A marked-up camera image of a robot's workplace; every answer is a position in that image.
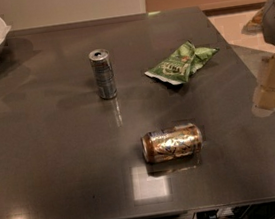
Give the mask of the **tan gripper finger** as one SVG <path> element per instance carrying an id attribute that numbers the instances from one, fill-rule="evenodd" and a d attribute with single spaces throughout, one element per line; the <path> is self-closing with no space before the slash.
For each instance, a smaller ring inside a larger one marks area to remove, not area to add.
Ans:
<path id="1" fill-rule="evenodd" d="M 264 110 L 275 109 L 275 52 L 261 59 L 254 91 L 254 106 Z"/>

